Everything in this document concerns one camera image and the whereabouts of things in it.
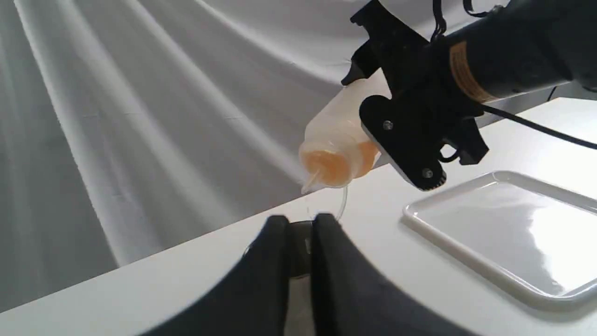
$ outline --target plastic tray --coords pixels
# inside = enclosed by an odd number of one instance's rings
[[[597,201],[493,172],[404,209],[407,225],[529,306],[574,308],[596,294]]]

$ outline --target squeeze bottle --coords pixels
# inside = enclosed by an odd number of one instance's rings
[[[365,98],[376,94],[391,98],[381,68],[342,88],[309,122],[298,150],[310,175],[303,193],[317,184],[344,187],[373,168],[379,150],[361,127],[359,107]]]

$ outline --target orange liquid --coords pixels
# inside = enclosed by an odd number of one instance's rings
[[[356,178],[367,174],[373,168],[375,157],[379,153],[379,150],[371,141],[359,143],[358,148],[361,151],[363,162],[355,176]],[[310,174],[319,171],[321,176],[319,180],[325,185],[339,187],[346,184],[350,179],[350,165],[342,155],[329,151],[312,151],[304,153],[302,160]]]

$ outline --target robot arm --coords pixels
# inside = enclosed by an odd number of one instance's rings
[[[442,162],[477,164],[488,152],[474,120],[490,109],[483,103],[573,80],[597,88],[597,1],[511,0],[484,14],[431,42],[378,0],[351,18],[370,38],[342,83],[382,68],[392,98],[366,98],[361,121],[397,171],[421,190],[445,183]],[[456,149],[450,158],[440,153],[446,144]]]

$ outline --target white backdrop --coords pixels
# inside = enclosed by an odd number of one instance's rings
[[[297,197],[365,3],[0,0],[0,311]],[[382,3],[431,35],[431,0]]]

